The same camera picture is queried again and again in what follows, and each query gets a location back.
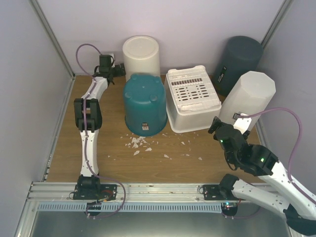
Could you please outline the white cylindrical bin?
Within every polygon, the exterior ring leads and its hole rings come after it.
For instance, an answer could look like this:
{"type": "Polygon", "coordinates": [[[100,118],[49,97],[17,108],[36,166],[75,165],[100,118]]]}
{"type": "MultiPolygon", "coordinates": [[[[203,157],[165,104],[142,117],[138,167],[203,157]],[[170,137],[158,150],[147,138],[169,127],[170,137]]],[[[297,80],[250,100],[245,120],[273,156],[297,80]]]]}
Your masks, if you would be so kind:
{"type": "Polygon", "coordinates": [[[159,44],[150,36],[133,36],[123,46],[125,78],[133,74],[160,76],[159,44]]]}

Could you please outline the white rectangular tub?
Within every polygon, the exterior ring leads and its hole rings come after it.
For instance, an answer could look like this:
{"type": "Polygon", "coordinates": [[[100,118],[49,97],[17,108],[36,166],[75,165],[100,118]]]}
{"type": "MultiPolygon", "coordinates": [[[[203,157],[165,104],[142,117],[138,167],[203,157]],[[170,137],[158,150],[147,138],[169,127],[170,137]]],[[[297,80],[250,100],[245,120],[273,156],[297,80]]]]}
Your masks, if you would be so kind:
{"type": "Polygon", "coordinates": [[[169,70],[164,87],[168,120],[175,133],[209,129],[219,116],[222,103],[205,66],[169,70]]]}

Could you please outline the white faceted bin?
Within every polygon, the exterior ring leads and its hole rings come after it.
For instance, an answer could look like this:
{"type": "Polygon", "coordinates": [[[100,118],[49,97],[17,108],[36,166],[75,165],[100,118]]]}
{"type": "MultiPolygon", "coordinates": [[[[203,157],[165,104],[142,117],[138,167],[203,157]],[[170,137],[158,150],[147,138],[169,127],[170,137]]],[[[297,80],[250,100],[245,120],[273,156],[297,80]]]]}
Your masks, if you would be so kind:
{"type": "Polygon", "coordinates": [[[219,119],[234,124],[235,113],[252,115],[265,110],[274,94],[276,86],[265,73],[249,71],[238,79],[222,104],[219,119]]]}

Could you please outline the teal round bin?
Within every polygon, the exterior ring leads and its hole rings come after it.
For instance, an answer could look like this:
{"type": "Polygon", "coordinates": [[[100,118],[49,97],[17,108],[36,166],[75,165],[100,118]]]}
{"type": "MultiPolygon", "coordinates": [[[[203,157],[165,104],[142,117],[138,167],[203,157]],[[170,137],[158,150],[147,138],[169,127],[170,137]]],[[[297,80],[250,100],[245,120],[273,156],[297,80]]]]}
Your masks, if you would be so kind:
{"type": "Polygon", "coordinates": [[[125,124],[139,136],[160,133],[167,123],[166,91],[160,77],[133,74],[123,88],[125,124]]]}

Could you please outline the dark grey round bin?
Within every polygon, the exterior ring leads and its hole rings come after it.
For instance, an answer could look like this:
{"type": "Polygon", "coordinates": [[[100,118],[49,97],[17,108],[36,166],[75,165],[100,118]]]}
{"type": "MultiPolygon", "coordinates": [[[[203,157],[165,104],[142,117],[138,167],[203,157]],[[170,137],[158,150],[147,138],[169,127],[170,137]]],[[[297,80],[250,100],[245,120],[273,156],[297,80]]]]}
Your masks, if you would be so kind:
{"type": "Polygon", "coordinates": [[[240,76],[254,71],[263,55],[262,45],[246,36],[229,38],[211,81],[222,96],[227,96],[240,76]]]}

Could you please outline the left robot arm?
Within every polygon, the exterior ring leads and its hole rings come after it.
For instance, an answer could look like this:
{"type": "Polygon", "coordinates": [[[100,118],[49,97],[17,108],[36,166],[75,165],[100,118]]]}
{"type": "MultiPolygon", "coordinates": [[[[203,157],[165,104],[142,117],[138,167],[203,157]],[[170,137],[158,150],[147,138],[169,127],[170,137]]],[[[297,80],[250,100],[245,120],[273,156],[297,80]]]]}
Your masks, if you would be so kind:
{"type": "Polygon", "coordinates": [[[103,122],[99,100],[120,73],[124,73],[124,69],[115,64],[114,54],[101,54],[87,92],[74,100],[75,123],[82,142],[82,166],[77,190],[90,199],[97,199],[102,193],[97,165],[97,138],[103,122]]]}

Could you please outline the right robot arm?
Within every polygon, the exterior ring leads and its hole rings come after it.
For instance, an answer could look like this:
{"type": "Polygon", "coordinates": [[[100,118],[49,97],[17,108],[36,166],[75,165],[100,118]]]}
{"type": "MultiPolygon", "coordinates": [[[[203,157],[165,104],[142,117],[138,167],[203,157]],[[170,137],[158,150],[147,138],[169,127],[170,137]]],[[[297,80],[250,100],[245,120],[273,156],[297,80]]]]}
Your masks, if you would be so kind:
{"type": "Polygon", "coordinates": [[[276,194],[259,189],[240,178],[226,174],[219,183],[219,196],[232,197],[257,204],[286,220],[294,231],[305,235],[316,234],[316,196],[294,178],[278,157],[262,145],[248,144],[249,118],[239,118],[231,125],[218,117],[213,119],[209,133],[213,134],[224,151],[231,170],[241,169],[265,181],[276,194]]]}

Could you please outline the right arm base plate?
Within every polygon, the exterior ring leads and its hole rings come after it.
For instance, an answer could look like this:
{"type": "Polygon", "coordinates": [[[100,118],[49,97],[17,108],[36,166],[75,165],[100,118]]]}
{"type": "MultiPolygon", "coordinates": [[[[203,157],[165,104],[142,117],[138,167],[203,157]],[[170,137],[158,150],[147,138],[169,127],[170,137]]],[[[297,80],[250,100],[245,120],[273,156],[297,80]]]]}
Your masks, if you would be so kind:
{"type": "Polygon", "coordinates": [[[237,200],[231,191],[221,188],[218,184],[204,184],[199,186],[197,191],[203,195],[204,200],[237,200]]]}

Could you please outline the left aluminium frame post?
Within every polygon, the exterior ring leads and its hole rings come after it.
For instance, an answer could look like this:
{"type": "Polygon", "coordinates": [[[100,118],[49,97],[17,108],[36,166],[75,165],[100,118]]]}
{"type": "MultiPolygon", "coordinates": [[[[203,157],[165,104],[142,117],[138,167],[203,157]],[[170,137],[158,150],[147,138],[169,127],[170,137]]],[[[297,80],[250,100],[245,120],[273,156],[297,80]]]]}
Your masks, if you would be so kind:
{"type": "Polygon", "coordinates": [[[75,78],[75,73],[73,72],[69,61],[66,58],[65,53],[63,52],[57,37],[55,36],[54,31],[52,30],[46,16],[45,13],[42,9],[42,7],[40,6],[39,2],[37,0],[29,0],[29,3],[31,5],[31,7],[33,8],[37,18],[39,19],[40,23],[42,24],[46,34],[48,35],[53,47],[55,48],[57,54],[59,55],[63,65],[65,66],[68,74],[70,75],[71,79],[75,78]]]}

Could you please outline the aluminium frame post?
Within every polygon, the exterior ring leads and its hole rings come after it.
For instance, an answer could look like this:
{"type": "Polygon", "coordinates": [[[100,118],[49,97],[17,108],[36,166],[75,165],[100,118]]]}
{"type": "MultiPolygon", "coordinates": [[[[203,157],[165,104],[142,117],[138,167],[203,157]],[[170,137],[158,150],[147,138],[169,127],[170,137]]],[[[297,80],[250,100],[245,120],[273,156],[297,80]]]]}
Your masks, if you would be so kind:
{"type": "Polygon", "coordinates": [[[63,65],[65,66],[68,74],[70,75],[71,79],[75,78],[75,73],[73,72],[69,61],[66,58],[65,53],[63,52],[57,37],[55,36],[54,31],[52,30],[46,16],[45,13],[42,9],[42,7],[40,6],[39,2],[37,0],[29,0],[29,3],[31,5],[31,7],[33,8],[37,18],[39,19],[40,23],[42,24],[46,34],[48,35],[53,47],[55,48],[57,54],[59,55],[63,65]]]}
{"type": "Polygon", "coordinates": [[[261,41],[261,46],[263,47],[263,49],[265,49],[267,47],[267,45],[269,44],[274,33],[278,29],[283,18],[285,17],[285,15],[287,14],[288,10],[290,9],[290,7],[293,3],[294,3],[294,0],[284,0],[282,2],[277,14],[275,15],[271,25],[269,26],[265,36],[263,37],[263,39],[261,41]]]}

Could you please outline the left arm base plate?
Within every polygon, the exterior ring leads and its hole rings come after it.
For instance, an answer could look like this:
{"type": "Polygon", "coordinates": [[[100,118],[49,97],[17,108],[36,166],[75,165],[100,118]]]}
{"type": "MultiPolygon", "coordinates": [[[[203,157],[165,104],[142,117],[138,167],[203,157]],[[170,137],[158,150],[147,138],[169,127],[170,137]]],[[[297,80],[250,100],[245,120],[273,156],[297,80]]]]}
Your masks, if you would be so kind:
{"type": "Polygon", "coordinates": [[[111,201],[116,199],[117,188],[118,186],[114,184],[101,184],[100,189],[76,185],[75,190],[69,194],[69,198],[71,200],[111,201]]]}

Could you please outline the right aluminium frame post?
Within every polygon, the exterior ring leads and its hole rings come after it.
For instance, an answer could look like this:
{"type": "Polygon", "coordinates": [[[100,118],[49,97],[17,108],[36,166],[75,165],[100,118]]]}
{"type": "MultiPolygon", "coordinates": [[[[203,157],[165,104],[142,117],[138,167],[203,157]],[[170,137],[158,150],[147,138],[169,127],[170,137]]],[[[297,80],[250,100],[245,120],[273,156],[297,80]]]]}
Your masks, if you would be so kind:
{"type": "Polygon", "coordinates": [[[263,39],[261,41],[261,46],[263,47],[263,49],[265,49],[267,47],[267,45],[269,44],[274,33],[278,29],[283,18],[285,17],[285,15],[287,14],[288,10],[290,9],[290,7],[293,3],[294,3],[294,0],[284,0],[282,2],[277,14],[275,15],[271,25],[269,26],[265,36],[263,37],[263,39]]]}

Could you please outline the aluminium front rail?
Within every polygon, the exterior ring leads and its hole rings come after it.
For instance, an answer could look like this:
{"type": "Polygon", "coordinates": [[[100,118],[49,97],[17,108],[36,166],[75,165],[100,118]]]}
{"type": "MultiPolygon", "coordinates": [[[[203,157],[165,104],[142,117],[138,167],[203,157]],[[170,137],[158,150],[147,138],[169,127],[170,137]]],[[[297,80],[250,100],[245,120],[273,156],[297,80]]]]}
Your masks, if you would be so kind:
{"type": "MultiPolygon", "coordinates": [[[[125,183],[126,202],[205,202],[202,184],[125,183]]],[[[75,183],[33,183],[27,201],[86,201],[97,200],[93,195],[81,197],[75,183]]]]}

